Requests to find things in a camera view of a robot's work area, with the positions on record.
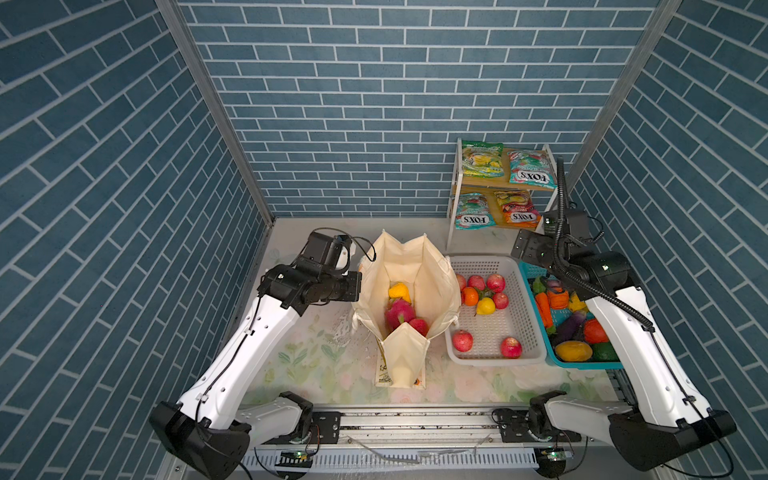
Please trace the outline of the orange pumpkin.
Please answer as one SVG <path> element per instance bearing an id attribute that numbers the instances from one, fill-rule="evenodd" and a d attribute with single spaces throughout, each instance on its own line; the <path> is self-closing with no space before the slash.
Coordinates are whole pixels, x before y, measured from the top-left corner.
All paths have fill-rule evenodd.
<path id="1" fill-rule="evenodd" d="M 569 308 L 570 295 L 567 290 L 547 291 L 549 307 L 552 310 L 563 310 Z"/>

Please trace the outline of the purple eggplant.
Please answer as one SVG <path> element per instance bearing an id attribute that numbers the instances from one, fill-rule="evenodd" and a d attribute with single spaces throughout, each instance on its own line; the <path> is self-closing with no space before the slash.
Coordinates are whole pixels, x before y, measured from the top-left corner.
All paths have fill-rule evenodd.
<path id="1" fill-rule="evenodd" d="M 566 320 L 556 327 L 555 333 L 549 336 L 550 344 L 553 347 L 556 347 L 563 342 L 572 340 L 586 320 L 586 312 L 573 312 Z"/>

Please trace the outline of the orange carrot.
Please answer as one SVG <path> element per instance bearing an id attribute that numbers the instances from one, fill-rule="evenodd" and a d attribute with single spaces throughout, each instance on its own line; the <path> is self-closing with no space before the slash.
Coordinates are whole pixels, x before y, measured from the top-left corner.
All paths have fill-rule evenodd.
<path id="1" fill-rule="evenodd" d="M 551 308 L 549 304 L 548 296 L 545 292 L 540 292 L 534 295 L 534 301 L 538 308 L 539 315 L 542 320 L 542 324 L 546 329 L 550 329 L 554 326 Z"/>

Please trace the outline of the yellow lemon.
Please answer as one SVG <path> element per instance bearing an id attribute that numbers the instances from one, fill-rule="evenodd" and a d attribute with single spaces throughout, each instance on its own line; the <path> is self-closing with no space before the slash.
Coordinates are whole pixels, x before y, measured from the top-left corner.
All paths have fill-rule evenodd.
<path id="1" fill-rule="evenodd" d="M 476 315 L 491 315 L 496 311 L 496 305 L 492 298 L 482 298 L 475 306 Z"/>

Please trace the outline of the green Fox's candy bag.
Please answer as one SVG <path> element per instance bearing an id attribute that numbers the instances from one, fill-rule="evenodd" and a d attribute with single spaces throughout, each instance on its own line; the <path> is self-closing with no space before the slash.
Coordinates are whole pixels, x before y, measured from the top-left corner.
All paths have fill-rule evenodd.
<path id="1" fill-rule="evenodd" d="M 458 197 L 454 225 L 459 230 L 494 227 L 496 222 L 490 212 L 486 196 L 483 193 L 461 194 Z"/>

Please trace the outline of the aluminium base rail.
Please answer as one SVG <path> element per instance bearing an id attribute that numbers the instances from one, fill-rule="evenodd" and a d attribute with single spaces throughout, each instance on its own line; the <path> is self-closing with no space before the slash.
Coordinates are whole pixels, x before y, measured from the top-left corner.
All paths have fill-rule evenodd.
<path id="1" fill-rule="evenodd" d="M 545 433 L 513 405 L 391 408 L 300 406 L 280 398 L 214 428 L 162 402 L 149 424 L 169 453 L 162 479 L 373 479 L 483 476 L 600 478 L 612 445 L 576 431 Z"/>

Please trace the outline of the red tomato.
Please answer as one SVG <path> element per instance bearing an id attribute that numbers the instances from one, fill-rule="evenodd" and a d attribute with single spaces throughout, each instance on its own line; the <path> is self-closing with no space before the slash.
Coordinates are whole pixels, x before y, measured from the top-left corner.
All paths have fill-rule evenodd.
<path id="1" fill-rule="evenodd" d="M 597 319 L 590 319 L 583 326 L 584 341 L 590 345 L 609 343 L 607 333 Z"/>

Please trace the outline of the green avocado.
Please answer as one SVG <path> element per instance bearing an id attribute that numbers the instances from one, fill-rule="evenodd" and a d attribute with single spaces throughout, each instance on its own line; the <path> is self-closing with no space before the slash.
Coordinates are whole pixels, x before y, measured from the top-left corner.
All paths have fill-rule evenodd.
<path id="1" fill-rule="evenodd" d="M 591 360 L 595 362 L 618 362 L 619 357 L 610 342 L 601 342 L 591 345 L 592 357 Z"/>

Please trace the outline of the white wooden two-tier shelf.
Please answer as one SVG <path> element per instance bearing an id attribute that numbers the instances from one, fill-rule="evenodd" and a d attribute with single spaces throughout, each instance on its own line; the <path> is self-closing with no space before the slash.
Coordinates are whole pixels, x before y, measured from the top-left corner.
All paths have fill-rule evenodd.
<path id="1" fill-rule="evenodd" d="M 459 207 L 459 196 L 461 194 L 468 193 L 480 193 L 487 195 L 496 191 L 507 190 L 527 190 L 527 191 L 543 191 L 551 194 L 551 199 L 556 197 L 557 187 L 552 188 L 533 185 L 533 184 L 514 184 L 509 182 L 510 178 L 510 163 L 508 154 L 511 152 L 510 148 L 505 148 L 501 155 L 501 168 L 502 176 L 485 178 L 467 175 L 463 167 L 463 151 L 464 141 L 461 138 L 456 140 L 456 155 L 454 161 L 454 168 L 451 181 L 451 192 L 449 197 L 449 227 L 447 234 L 446 250 L 451 249 L 454 233 L 457 230 L 455 226 L 455 220 Z"/>

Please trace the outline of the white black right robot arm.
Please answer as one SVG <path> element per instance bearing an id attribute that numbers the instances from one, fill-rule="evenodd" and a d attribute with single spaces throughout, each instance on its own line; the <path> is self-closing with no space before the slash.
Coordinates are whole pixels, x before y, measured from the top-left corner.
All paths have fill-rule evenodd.
<path id="1" fill-rule="evenodd" d="M 641 282 L 619 252 L 567 250 L 570 227 L 560 213 L 551 236 L 522 230 L 511 255 L 541 267 L 586 303 L 601 324 L 634 393 L 632 404 L 587 402 L 555 390 L 530 402 L 528 425 L 539 438 L 572 431 L 613 446 L 639 471 L 667 466 L 737 430 L 731 414 L 711 407 L 652 318 Z"/>

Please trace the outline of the green yellow candy bag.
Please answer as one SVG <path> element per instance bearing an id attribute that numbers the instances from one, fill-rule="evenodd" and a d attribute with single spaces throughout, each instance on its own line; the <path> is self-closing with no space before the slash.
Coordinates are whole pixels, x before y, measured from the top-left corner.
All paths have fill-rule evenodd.
<path id="1" fill-rule="evenodd" d="M 499 178 L 504 175 L 502 143 L 462 141 L 461 165 L 464 175 L 478 178 Z"/>

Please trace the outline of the teal Fox's candy bag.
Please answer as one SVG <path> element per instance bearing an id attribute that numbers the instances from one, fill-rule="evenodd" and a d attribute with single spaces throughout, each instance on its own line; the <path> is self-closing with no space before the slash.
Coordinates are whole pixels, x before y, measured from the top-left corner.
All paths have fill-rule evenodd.
<path id="1" fill-rule="evenodd" d="M 511 150 L 509 183 L 553 190 L 556 179 L 549 156 L 542 150 Z"/>

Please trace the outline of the yellow mango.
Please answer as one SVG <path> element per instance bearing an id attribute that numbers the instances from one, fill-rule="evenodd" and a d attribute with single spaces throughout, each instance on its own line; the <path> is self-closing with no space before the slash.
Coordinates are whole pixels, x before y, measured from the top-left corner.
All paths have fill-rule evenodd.
<path id="1" fill-rule="evenodd" d="M 406 303 L 411 303 L 411 295 L 408 286 L 403 282 L 397 282 L 388 289 L 388 297 L 394 302 L 402 300 Z"/>

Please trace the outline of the cream canvas grocery bag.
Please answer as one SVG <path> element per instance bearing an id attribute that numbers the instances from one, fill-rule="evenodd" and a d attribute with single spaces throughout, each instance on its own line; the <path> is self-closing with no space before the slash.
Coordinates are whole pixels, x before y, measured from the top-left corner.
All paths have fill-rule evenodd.
<path id="1" fill-rule="evenodd" d="M 425 235 L 401 242 L 382 232 L 358 272 L 361 292 L 350 319 L 376 340 L 376 383 L 421 388 L 431 341 L 458 323 L 461 296 L 450 259 Z"/>

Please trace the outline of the orange Fox's candy bag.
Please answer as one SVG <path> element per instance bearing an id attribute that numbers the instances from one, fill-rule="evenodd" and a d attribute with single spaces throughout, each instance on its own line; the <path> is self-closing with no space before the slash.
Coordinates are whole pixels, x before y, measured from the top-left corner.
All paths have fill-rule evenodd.
<path id="1" fill-rule="evenodd" d="M 505 224 L 529 229 L 538 226 L 540 214 L 527 190 L 496 191 L 494 198 Z"/>

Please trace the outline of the white plastic basket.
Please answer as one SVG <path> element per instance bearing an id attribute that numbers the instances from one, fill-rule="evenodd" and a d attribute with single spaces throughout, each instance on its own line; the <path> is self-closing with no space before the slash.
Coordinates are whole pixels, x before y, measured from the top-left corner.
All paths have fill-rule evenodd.
<path id="1" fill-rule="evenodd" d="M 505 282 L 507 307 L 488 315 L 476 312 L 474 306 L 463 305 L 458 320 L 445 331 L 447 351 L 451 360 L 472 367 L 521 367 L 543 364 L 547 357 L 540 329 L 538 312 L 534 307 L 518 263 L 509 256 L 454 255 L 449 258 L 454 272 L 466 278 L 478 275 L 486 278 L 501 275 Z M 453 345 L 453 336 L 464 330 L 472 335 L 473 345 L 467 352 Z M 508 337 L 517 340 L 522 353 L 517 358 L 502 354 L 502 341 Z"/>

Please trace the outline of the pink dragon fruit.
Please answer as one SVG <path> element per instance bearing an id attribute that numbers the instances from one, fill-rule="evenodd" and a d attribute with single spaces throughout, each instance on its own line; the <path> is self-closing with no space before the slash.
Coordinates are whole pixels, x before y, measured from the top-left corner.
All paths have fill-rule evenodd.
<path id="1" fill-rule="evenodd" d="M 388 331 L 393 332 L 400 325 L 407 324 L 416 317 L 415 309 L 411 303 L 397 300 L 389 304 L 385 312 L 385 323 Z"/>

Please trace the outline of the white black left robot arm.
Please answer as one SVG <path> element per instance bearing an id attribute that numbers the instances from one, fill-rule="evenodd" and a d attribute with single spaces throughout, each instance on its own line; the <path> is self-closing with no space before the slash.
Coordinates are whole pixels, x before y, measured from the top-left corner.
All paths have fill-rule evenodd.
<path id="1" fill-rule="evenodd" d="M 240 405 L 268 357 L 311 306 L 351 303 L 361 273 L 351 266 L 360 240 L 342 230 L 313 230 L 288 264 L 269 269 L 244 319 L 211 366 L 176 402 L 162 401 L 148 419 L 164 448 L 208 479 L 242 468 L 254 446 L 278 439 L 316 443 L 313 405 L 292 392 L 243 410 Z"/>

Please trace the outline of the teal plastic basket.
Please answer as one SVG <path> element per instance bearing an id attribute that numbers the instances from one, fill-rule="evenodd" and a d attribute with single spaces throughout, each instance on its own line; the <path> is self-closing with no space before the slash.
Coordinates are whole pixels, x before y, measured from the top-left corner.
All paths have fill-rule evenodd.
<path id="1" fill-rule="evenodd" d="M 575 290 L 541 267 L 523 262 L 519 267 L 552 364 L 579 370 L 622 367 L 606 331 Z"/>

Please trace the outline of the red apple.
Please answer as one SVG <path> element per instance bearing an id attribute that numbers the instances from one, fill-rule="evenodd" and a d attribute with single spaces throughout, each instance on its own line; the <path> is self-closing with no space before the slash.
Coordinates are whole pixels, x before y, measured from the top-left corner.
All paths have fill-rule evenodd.
<path id="1" fill-rule="evenodd" d="M 496 292 L 493 295 L 492 300 L 497 310 L 506 309 L 509 305 L 509 299 L 503 292 Z"/>
<path id="2" fill-rule="evenodd" d="M 474 345 L 473 335 L 465 330 L 457 330 L 452 335 L 452 345 L 457 352 L 469 352 Z"/>
<path id="3" fill-rule="evenodd" d="M 514 337 L 507 337 L 500 344 L 500 353 L 507 359 L 518 359 L 523 353 L 521 343 Z"/>
<path id="4" fill-rule="evenodd" d="M 466 278 L 460 274 L 457 274 L 456 279 L 458 282 L 459 290 L 462 291 L 467 286 Z"/>
<path id="5" fill-rule="evenodd" d="M 471 275 L 467 279 L 467 286 L 474 288 L 478 292 L 482 292 L 486 288 L 485 280 L 480 275 Z"/>
<path id="6" fill-rule="evenodd" d="M 409 321 L 409 325 L 413 327 L 418 333 L 426 337 L 429 332 L 429 325 L 423 318 L 414 318 Z"/>
<path id="7" fill-rule="evenodd" d="M 494 273 L 487 277 L 485 284 L 488 290 L 494 293 L 501 293 L 506 287 L 506 280 L 501 274 Z"/>

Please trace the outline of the small orange tangerine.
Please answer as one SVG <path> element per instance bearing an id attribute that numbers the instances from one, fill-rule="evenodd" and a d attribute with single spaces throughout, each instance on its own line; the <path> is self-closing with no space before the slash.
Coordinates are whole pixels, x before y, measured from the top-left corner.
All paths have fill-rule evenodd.
<path id="1" fill-rule="evenodd" d="M 479 292 L 471 286 L 467 286 L 461 291 L 462 303 L 465 306 L 474 307 L 479 302 Z"/>

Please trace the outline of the yellow bell pepper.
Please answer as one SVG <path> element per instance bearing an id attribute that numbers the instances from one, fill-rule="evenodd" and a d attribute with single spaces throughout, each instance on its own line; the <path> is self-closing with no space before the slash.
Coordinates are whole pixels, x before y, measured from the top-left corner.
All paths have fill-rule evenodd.
<path id="1" fill-rule="evenodd" d="M 576 293 L 570 296 L 568 308 L 572 312 L 587 313 L 588 307 L 584 301 L 582 301 Z"/>

